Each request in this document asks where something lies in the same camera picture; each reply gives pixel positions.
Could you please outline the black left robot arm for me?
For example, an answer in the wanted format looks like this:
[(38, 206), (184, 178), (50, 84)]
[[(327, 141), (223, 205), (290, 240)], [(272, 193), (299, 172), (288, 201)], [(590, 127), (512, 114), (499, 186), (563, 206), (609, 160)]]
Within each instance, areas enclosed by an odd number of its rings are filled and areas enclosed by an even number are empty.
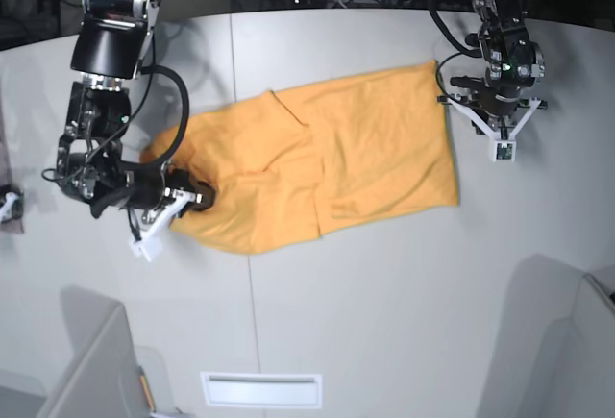
[(481, 78), (456, 76), (450, 84), (467, 95), (454, 96), (443, 85), (441, 70), (435, 72), (441, 95), (438, 101), (469, 112), (477, 131), (495, 138), (512, 140), (532, 111), (542, 106), (523, 92), (544, 78), (546, 66), (539, 45), (529, 38), (525, 25), (523, 0), (470, 0), (480, 18), (480, 27), (460, 43), (438, 13), (437, 0), (428, 0), (431, 19), (445, 39), (454, 47), (455, 57), (466, 56), (486, 61)]

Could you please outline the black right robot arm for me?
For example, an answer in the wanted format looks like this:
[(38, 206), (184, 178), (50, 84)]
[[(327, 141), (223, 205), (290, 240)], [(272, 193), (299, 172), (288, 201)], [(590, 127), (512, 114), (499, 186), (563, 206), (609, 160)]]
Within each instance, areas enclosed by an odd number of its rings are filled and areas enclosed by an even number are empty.
[[(88, 205), (98, 218), (109, 207), (161, 212), (181, 195), (179, 213), (209, 209), (214, 189), (170, 162), (184, 139), (189, 118), (187, 87), (179, 74), (155, 62), (154, 28), (161, 0), (82, 0), (83, 21), (70, 67), (73, 84), (50, 182)], [(179, 91), (181, 119), (169, 147), (147, 162), (122, 158), (122, 137), (137, 112), (126, 82), (161, 75)]]

